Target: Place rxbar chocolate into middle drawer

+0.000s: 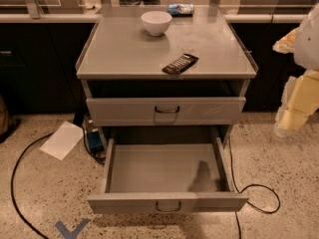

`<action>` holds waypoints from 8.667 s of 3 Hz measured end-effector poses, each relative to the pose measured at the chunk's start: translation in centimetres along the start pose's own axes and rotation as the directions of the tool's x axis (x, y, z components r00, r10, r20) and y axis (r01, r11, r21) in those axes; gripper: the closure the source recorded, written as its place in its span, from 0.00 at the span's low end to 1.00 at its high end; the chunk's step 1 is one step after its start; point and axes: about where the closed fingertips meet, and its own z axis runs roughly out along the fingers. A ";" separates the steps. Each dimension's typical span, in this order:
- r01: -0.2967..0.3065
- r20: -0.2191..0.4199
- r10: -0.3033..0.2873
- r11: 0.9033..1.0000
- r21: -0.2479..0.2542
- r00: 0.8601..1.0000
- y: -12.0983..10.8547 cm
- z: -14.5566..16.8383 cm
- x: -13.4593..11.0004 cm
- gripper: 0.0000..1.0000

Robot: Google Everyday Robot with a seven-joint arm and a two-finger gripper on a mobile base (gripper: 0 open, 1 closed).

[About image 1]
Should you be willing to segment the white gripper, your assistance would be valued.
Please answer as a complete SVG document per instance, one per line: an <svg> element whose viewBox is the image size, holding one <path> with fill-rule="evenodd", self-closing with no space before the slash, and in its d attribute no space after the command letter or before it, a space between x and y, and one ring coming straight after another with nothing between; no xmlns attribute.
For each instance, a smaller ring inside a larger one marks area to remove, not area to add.
<svg viewBox="0 0 319 239"><path fill-rule="evenodd" d="M274 133L288 137L297 132L319 109L319 3L295 28L276 41L272 49L281 54L294 52L294 61L307 71L285 84L281 106L275 117Z"/></svg>

